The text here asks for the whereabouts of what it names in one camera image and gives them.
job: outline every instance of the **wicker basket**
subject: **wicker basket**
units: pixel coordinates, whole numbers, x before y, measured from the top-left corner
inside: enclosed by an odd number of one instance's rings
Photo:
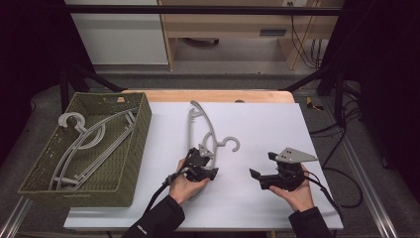
[[[68,127],[57,126],[18,190],[35,202],[52,207],[127,207],[133,202],[143,151],[152,120],[152,110],[144,93],[75,93],[66,112],[78,112],[85,128],[124,110],[139,107],[131,134],[78,190],[49,190],[56,165],[78,137],[75,120]],[[73,178],[83,172],[125,130],[127,119],[119,116],[106,123],[104,138],[91,149],[78,150],[66,170]]]

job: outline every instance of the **white table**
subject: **white table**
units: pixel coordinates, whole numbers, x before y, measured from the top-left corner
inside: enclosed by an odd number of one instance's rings
[[[232,152],[233,143],[217,151],[214,181],[194,201],[183,204],[185,221],[178,230],[282,230],[290,229],[289,205],[268,190],[261,190],[249,169],[262,175],[276,173],[276,164],[267,152],[281,152],[291,147],[312,155],[315,150],[298,104],[295,103],[203,103],[215,129],[216,139],[235,136],[241,149]],[[187,152],[187,114],[192,105],[186,102],[151,102],[153,117],[150,134],[131,207],[71,208],[64,227],[80,231],[125,230],[143,214],[152,195],[164,179],[176,169]],[[199,134],[208,132],[204,119],[194,123],[196,146]],[[328,188],[319,162],[305,163]],[[315,205],[330,229],[342,229],[339,215],[319,187],[311,183]],[[168,188],[157,199],[167,195]]]

